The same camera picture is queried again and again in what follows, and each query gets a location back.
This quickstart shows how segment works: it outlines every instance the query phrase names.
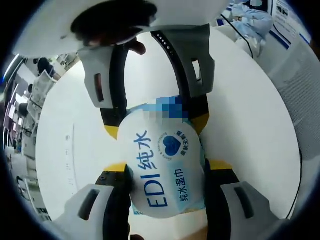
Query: white plastic package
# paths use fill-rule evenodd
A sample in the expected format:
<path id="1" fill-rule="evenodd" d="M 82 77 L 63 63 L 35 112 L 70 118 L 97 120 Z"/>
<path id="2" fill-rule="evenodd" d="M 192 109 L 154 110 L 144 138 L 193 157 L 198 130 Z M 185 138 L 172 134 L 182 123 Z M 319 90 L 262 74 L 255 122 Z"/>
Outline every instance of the white plastic package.
<path id="1" fill-rule="evenodd" d="M 163 219 L 205 207 L 204 153 L 173 99 L 133 109 L 119 127 L 118 142 L 132 170 L 131 200 L 138 215 Z"/>

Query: blue heart logo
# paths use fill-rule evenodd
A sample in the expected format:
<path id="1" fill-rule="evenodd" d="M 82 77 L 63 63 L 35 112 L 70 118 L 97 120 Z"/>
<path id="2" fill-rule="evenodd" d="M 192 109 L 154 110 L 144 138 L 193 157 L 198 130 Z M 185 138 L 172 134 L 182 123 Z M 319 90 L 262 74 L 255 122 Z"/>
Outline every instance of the blue heart logo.
<path id="1" fill-rule="evenodd" d="M 171 157 L 179 152 L 181 146 L 181 143 L 174 136 L 166 136 L 163 139 L 163 144 L 165 145 L 165 153 Z"/>

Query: cable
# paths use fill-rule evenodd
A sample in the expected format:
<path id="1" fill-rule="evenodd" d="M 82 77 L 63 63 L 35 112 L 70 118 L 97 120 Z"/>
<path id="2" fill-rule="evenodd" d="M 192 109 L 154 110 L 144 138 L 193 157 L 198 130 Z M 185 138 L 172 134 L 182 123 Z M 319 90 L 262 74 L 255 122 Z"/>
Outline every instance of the cable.
<path id="1" fill-rule="evenodd" d="M 302 164 L 303 164 L 303 161 L 302 161 L 302 153 L 301 153 L 300 149 L 299 149 L 299 154 L 300 154 L 300 180 L 299 180 L 298 190 L 296 191 L 296 195 L 295 195 L 294 201 L 293 201 L 292 206 L 290 208 L 290 211 L 289 211 L 289 213 L 288 213 L 288 215 L 286 216 L 285 219 L 288 219 L 290 217 L 290 214 L 291 214 L 292 210 L 294 209 L 294 206 L 295 206 L 295 203 L 297 201 L 298 194 L 299 194 L 299 191 L 300 191 L 301 182 L 302 182 Z"/>
<path id="2" fill-rule="evenodd" d="M 252 49 L 248 40 L 245 39 L 245 37 L 235 28 L 235 26 L 231 24 L 231 22 L 223 14 L 221 14 L 221 17 L 223 17 L 223 19 L 227 21 L 227 23 L 240 35 L 240 37 L 242 37 L 246 41 L 246 44 L 248 44 L 248 47 L 250 49 L 251 57 L 254 58 L 254 53 L 252 52 Z"/>

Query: white round table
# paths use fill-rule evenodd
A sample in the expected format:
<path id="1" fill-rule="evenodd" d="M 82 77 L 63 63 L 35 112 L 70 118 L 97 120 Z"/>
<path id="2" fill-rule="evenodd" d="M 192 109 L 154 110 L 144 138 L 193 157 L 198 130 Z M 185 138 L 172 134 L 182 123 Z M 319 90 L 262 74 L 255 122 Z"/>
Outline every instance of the white round table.
<path id="1" fill-rule="evenodd" d="M 146 54 L 130 52 L 125 67 L 129 107 L 179 93 L 160 45 L 149 33 L 139 40 Z M 239 179 L 265 195 L 273 213 L 285 218 L 300 179 L 298 141 L 287 108 L 258 64 L 213 28 L 210 54 L 215 60 L 214 87 L 208 95 L 210 119 L 201 135 L 206 156 L 232 164 Z M 123 161 L 91 103 L 84 77 L 79 62 L 61 78 L 47 96 L 38 126 L 36 167 L 53 220 L 77 190 L 96 182 L 104 167 Z M 131 231 L 146 240 L 179 239 L 206 221 L 204 210 L 170 219 L 129 217 Z"/>

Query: white table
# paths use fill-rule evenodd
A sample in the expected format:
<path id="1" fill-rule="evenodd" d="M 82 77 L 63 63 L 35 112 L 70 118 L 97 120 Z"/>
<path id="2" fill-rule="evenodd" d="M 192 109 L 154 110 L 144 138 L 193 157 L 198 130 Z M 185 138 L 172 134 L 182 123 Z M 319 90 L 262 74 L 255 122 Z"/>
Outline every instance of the white table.
<path id="1" fill-rule="evenodd" d="M 148 33 L 139 39 L 147 52 L 144 56 L 130 52 L 125 68 L 131 107 L 178 94 L 166 54 Z M 264 194 L 271 210 L 284 218 L 300 178 L 298 142 L 285 104 L 258 64 L 214 29 L 210 54 L 216 66 L 213 92 L 208 95 L 211 117 L 201 136 L 206 155 L 231 163 L 240 180 Z M 36 165 L 53 220 L 63 213 L 72 194 L 94 183 L 104 167 L 123 161 L 117 142 L 104 129 L 100 111 L 90 101 L 84 77 L 82 63 L 77 63 L 48 94 L 41 113 Z M 66 135 L 72 140 L 69 143 Z M 206 215 L 200 211 L 159 220 L 131 214 L 130 224 L 147 240 L 172 239 L 205 226 Z"/>

